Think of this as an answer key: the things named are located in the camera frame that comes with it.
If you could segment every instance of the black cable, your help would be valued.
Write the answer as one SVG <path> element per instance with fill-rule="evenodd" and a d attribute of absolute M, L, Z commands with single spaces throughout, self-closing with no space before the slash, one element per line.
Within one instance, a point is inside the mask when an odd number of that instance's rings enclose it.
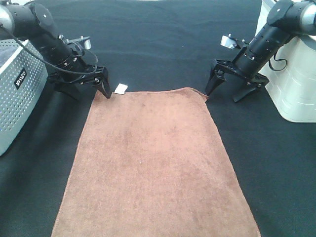
<path fill-rule="evenodd" d="M 56 67 L 55 65 L 41 59 L 40 57 L 36 56 L 34 53 L 32 53 L 27 47 L 25 47 L 21 42 L 20 40 L 15 37 L 10 31 L 8 31 L 2 23 L 0 23 L 0 27 L 8 34 L 10 35 L 25 51 L 27 51 L 30 55 L 32 55 L 33 57 L 35 57 L 36 59 L 40 60 L 42 63 L 45 63 L 46 65 L 49 65 L 51 66 L 52 68 L 58 70 L 58 71 L 61 71 L 61 72 L 64 72 L 64 73 L 70 73 L 70 74 L 77 74 L 77 75 L 91 75 L 91 74 L 94 74 L 96 71 L 97 71 L 97 68 L 98 68 L 98 57 L 97 55 L 95 55 L 94 53 L 92 53 L 91 51 L 89 50 L 86 50 L 84 49 L 85 51 L 88 51 L 89 53 L 91 53 L 94 57 L 95 57 L 95 66 L 94 66 L 94 70 L 92 72 L 87 72 L 87 73 L 82 73 L 82 72 L 73 72 L 73 71 L 69 71 L 69 70 L 65 70 L 65 69 L 61 69 L 61 68 L 58 68 Z"/>
<path fill-rule="evenodd" d="M 275 69 L 272 64 L 271 64 L 271 59 L 269 59 L 269 67 L 272 71 L 275 71 L 275 72 L 279 72 L 279 71 L 282 71 L 286 68 L 287 66 L 287 60 L 282 58 L 282 59 L 276 59 L 276 56 L 277 56 L 277 52 L 274 54 L 273 58 L 276 62 L 281 62 L 281 61 L 285 61 L 285 66 L 282 68 L 282 69 Z"/>

